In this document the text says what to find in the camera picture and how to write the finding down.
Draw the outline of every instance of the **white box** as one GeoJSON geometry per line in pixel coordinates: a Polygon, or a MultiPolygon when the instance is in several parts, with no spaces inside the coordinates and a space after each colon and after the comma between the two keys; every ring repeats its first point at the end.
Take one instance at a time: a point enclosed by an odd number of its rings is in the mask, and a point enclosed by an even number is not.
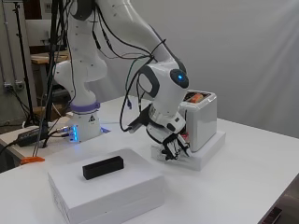
{"type": "Polygon", "coordinates": [[[68,224],[120,224],[164,203],[164,177],[131,149],[49,171],[53,199],[68,224]],[[121,156],[124,169],[86,180],[82,166],[121,156]]]}
{"type": "Polygon", "coordinates": [[[206,91],[203,101],[193,104],[182,102],[179,105],[180,115],[186,119],[186,129],[190,139],[190,149],[197,152],[217,131],[217,96],[206,91]]]}

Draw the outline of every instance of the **blue led light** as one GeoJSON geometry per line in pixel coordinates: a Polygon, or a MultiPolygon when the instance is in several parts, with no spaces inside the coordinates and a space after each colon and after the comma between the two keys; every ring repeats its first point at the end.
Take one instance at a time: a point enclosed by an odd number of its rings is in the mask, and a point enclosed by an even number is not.
{"type": "Polygon", "coordinates": [[[73,126],[73,134],[74,134],[74,141],[77,142],[78,137],[77,137],[77,127],[76,126],[73,126]]]}

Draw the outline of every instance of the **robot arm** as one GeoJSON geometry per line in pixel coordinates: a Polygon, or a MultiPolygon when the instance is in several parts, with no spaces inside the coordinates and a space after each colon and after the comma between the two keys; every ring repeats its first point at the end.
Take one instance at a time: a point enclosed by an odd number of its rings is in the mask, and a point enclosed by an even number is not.
{"type": "Polygon", "coordinates": [[[68,16],[68,44],[71,60],[56,65],[55,80],[64,86],[72,99],[73,116],[67,122],[71,126],[70,141],[83,142],[101,134],[97,109],[100,104],[86,82],[101,79],[107,75],[107,65],[98,53],[93,40],[93,15],[76,17],[78,2],[71,4],[68,16]]]}
{"type": "Polygon", "coordinates": [[[105,23],[117,37],[146,47],[158,61],[138,71],[140,86],[153,102],[131,123],[131,132],[140,124],[145,125],[149,136],[164,146],[167,160],[178,157],[179,150],[173,144],[178,144],[178,148],[190,156],[189,146],[179,134],[185,127],[185,120],[178,107],[189,87],[185,66],[137,14],[130,0],[96,0],[96,4],[105,23]]]}
{"type": "MultiPolygon", "coordinates": [[[[133,132],[140,124],[145,125],[149,136],[164,146],[163,154],[167,160],[175,160],[181,150],[189,156],[189,146],[179,134],[185,127],[185,120],[179,114],[178,107],[189,87],[183,63],[137,14],[130,0],[77,0],[76,5],[76,10],[69,19],[70,45],[75,52],[74,68],[80,71],[79,77],[76,76],[76,88],[78,85],[81,90],[77,92],[73,104],[81,105],[87,98],[92,99],[88,96],[89,93],[84,92],[82,83],[94,79],[93,74],[105,74],[107,71],[105,63],[96,53],[92,28],[88,28],[87,19],[97,9],[104,24],[115,36],[123,41],[144,46],[157,61],[144,65],[138,71],[140,86],[153,98],[153,102],[132,122],[129,130],[133,132]]],[[[68,68],[59,66],[58,72],[60,69],[69,71],[69,65],[68,68]]],[[[69,77],[57,76],[55,79],[62,84],[64,81],[63,85],[70,92],[73,91],[69,77]]]]}

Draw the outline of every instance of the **electrical outlet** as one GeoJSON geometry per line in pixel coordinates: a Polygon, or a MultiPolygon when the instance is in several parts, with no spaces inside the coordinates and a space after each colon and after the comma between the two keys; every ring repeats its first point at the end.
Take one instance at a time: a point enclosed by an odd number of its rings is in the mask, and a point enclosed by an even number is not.
{"type": "Polygon", "coordinates": [[[22,91],[24,89],[23,81],[15,81],[15,87],[17,91],[22,91]]]}
{"type": "Polygon", "coordinates": [[[13,86],[11,85],[11,83],[5,82],[4,83],[4,89],[6,91],[13,91],[13,86]]]}
{"type": "Polygon", "coordinates": [[[52,12],[52,3],[45,3],[45,12],[51,13],[52,12]]]}

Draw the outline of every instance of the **table surface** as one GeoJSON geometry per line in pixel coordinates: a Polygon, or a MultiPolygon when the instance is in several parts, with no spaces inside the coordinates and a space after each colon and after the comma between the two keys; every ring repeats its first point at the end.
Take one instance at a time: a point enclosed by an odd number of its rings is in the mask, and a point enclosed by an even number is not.
{"type": "MultiPolygon", "coordinates": [[[[57,63],[68,60],[68,57],[69,57],[69,55],[68,55],[67,50],[61,51],[57,58],[57,63]]],[[[35,64],[49,63],[49,54],[48,53],[32,54],[31,55],[31,63],[35,63],[35,64]]]]}
{"type": "MultiPolygon", "coordinates": [[[[131,148],[152,163],[167,185],[165,205],[127,224],[258,223],[299,172],[298,139],[222,119],[218,129],[227,132],[226,143],[201,172],[166,165],[150,157],[153,142],[144,128],[134,134],[120,131],[120,109],[120,98],[103,103],[100,109],[100,119],[111,133],[61,149],[46,156],[45,162],[0,174],[1,221],[64,223],[51,199],[47,171],[123,148],[131,148]]],[[[124,123],[136,113],[126,110],[124,123]]]]}

